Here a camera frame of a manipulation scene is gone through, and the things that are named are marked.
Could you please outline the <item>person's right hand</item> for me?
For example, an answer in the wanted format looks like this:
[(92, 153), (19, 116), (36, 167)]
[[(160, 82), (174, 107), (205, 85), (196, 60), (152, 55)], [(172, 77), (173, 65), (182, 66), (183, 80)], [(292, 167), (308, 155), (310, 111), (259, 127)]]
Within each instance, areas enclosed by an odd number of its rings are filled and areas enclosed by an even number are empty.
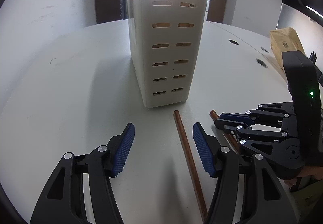
[(316, 180), (323, 179), (323, 167), (317, 166), (304, 166), (298, 176), (291, 180), (284, 180), (284, 183), (291, 188), (297, 182), (297, 178), (303, 178), (306, 176), (313, 176)]

